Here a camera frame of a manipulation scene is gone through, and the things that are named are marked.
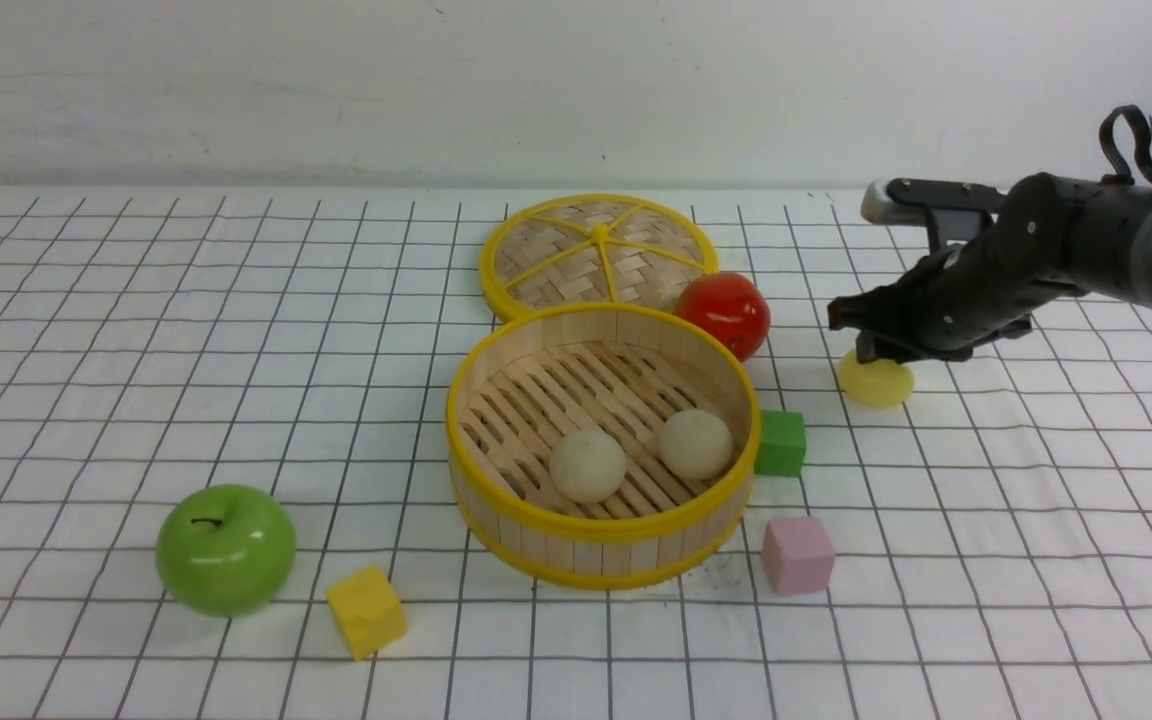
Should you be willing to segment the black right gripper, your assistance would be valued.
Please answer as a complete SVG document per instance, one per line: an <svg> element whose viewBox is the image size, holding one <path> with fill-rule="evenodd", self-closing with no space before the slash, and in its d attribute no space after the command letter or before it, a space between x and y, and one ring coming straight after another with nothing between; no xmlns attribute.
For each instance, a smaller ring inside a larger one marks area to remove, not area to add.
<svg viewBox="0 0 1152 720"><path fill-rule="evenodd" d="M861 364L960 363L1036 305L1034 270L982 234L925 256L890 285L829 301L826 314L829 329L858 332Z"/></svg>

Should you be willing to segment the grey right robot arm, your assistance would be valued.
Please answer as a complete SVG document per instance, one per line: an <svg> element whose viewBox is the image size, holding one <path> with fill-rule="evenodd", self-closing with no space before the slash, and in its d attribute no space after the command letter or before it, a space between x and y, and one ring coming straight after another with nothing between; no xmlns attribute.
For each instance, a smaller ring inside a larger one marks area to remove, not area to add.
<svg viewBox="0 0 1152 720"><path fill-rule="evenodd" d="M963 363L1023 338L1039 306L1089 293L1152 311L1152 188L1037 173L996 188L890 179L867 187L869 223L927 232L895 282L832 300L833 331L858 333L861 363Z"/></svg>

